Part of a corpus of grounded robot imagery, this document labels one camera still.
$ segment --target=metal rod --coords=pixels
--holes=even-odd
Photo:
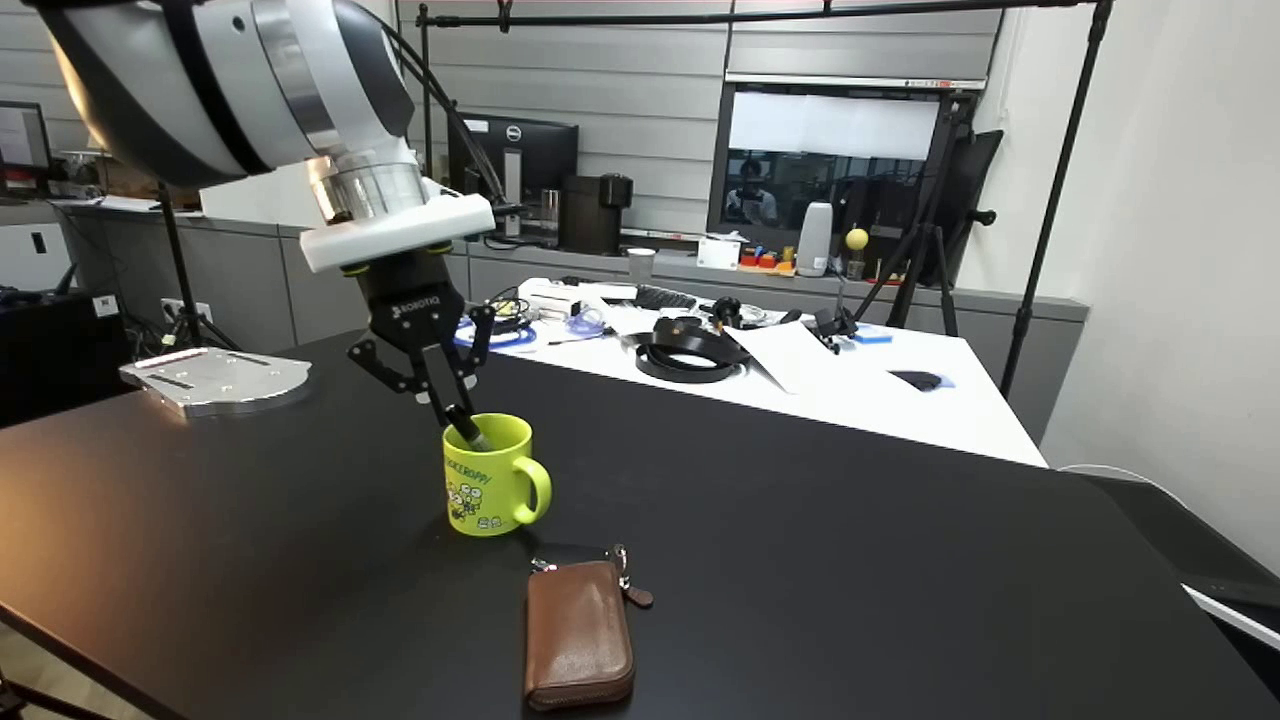
[[[1056,172],[1052,172],[1052,188],[1048,188],[1048,204],[1044,204],[1044,220],[1040,220],[1040,240],[1036,240],[1028,288],[1024,288],[1024,300],[1020,300],[1020,308],[1016,308],[1016,316],[1012,316],[1012,340],[1008,340],[1008,360],[1004,360],[1004,376],[1000,376],[1000,392],[1004,392],[1004,396],[1012,392],[1016,364],[1020,364],[1020,356],[1024,356],[1024,340],[1028,340],[1028,324],[1032,324],[1032,308],[1036,308],[1036,288],[1040,288],[1040,272],[1044,272],[1044,256],[1048,256],[1056,208],[1060,208],[1060,200],[1064,200],[1064,184],[1068,184],[1068,168],[1072,168],[1072,152],[1076,152],[1076,136],[1080,136],[1088,88],[1092,88],[1092,68],[1096,68],[1096,56],[1100,56],[1100,48],[1104,48],[1108,20],[1112,20],[1112,0],[1096,0],[1096,4],[1092,4],[1092,28],[1088,28],[1088,52],[1084,52],[1080,80],[1076,80],[1076,100],[1072,100],[1072,116],[1068,116],[1068,136],[1064,136],[1064,148],[1060,148],[1060,156],[1056,156]]]
[[[204,332],[200,332],[200,312],[196,312],[196,296],[192,296],[192,280],[188,280],[184,244],[180,244],[180,236],[176,236],[176,216],[172,216],[168,184],[160,184],[160,216],[164,216],[164,236],[168,236],[168,252],[172,252],[176,292],[184,296],[180,324],[188,328],[192,344],[200,348],[200,344],[204,344]]]
[[[932,16],[932,12],[988,12],[988,8],[1072,8],[1088,0],[960,0],[960,4],[864,4],[812,12],[680,12],[680,16],[428,16],[432,28],[588,28],[588,24],[792,24],[828,16]]]
[[[420,4],[416,8],[416,44],[424,48],[424,68],[432,68],[432,24],[428,24],[432,8]],[[420,88],[424,88],[424,176],[436,176],[436,160],[432,160],[432,88],[428,88],[428,76],[420,76]]]

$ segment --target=wall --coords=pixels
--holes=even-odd
[[[1000,220],[972,228],[960,288],[1020,292],[1032,268],[1032,248],[1064,144],[1072,92],[1084,60],[1092,8],[1016,8],[1004,12],[988,96],[976,112],[976,128],[1004,128],[1004,144],[992,160],[984,204]],[[1080,156],[1068,176],[1068,200],[1084,196],[1092,168]],[[1080,300],[1080,236],[1052,236],[1044,264],[1044,296]]]
[[[0,100],[40,104],[52,152],[88,144],[76,104],[64,92],[48,32],[20,0],[0,0]]]
[[[596,12],[776,12],[820,0],[520,0],[520,16]],[[400,32],[420,4],[400,0]],[[492,16],[492,4],[436,0],[432,16]],[[984,80],[1000,12],[704,24],[704,28],[444,28],[428,36],[440,84],[472,112],[580,124],[580,172],[624,172],[636,200],[624,224],[700,232],[708,224],[720,80]]]
[[[1276,28],[1272,0],[1120,0],[1060,224],[1092,320],[1044,436],[1052,464],[1152,476],[1272,572]]]

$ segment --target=wallet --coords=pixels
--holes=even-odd
[[[616,560],[552,564],[528,576],[524,700],[536,712],[620,704],[636,656]]]

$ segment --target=desk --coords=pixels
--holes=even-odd
[[[620,340],[564,340],[564,324],[540,320],[536,344],[500,348],[504,356],[576,368],[592,376],[612,376],[628,384],[652,384],[664,392],[784,412],[800,420],[820,420],[836,428],[860,428],[880,436],[900,436],[916,444],[976,452],[1008,464],[1048,468],[1024,424],[1004,404],[1000,388],[972,356],[960,336],[904,332],[864,324],[864,336],[876,344],[856,344],[840,352],[844,376],[832,376],[832,388],[856,384],[848,400],[828,396],[788,396],[760,372],[744,372],[720,384],[668,384],[652,380],[636,368],[636,356],[620,348]],[[904,380],[888,376],[892,368],[924,368],[944,376],[936,392],[912,392]]]
[[[168,716],[520,716],[524,548],[444,528],[424,408],[320,344],[304,404],[120,396],[0,432],[0,608]],[[612,716],[1276,716],[1092,488],[496,356],[548,540],[660,608]]]

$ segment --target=white device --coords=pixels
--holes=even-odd
[[[796,272],[824,276],[832,260],[832,204],[808,204],[800,224]]]
[[[380,364],[376,340],[352,360],[476,440],[464,380],[484,352],[452,348],[464,300],[432,244],[496,220],[488,200],[444,196],[416,172],[404,144],[416,104],[384,20],[356,0],[28,4],[88,124],[164,184],[208,188],[320,156],[348,220],[304,232],[300,248],[316,272],[360,280],[372,336],[404,352],[408,372]]]

